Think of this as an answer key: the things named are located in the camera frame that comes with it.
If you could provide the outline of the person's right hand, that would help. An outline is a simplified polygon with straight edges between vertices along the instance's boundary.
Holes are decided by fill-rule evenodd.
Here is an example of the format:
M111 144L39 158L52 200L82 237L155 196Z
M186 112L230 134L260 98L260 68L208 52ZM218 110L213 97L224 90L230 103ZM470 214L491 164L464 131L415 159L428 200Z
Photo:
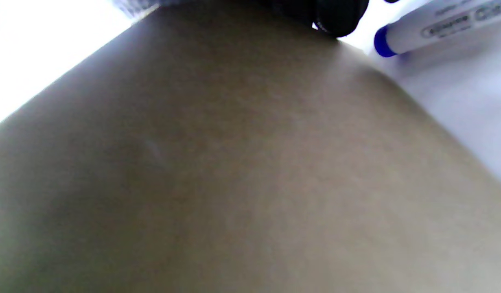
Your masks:
M356 30L368 0L258 0L271 11L339 38Z

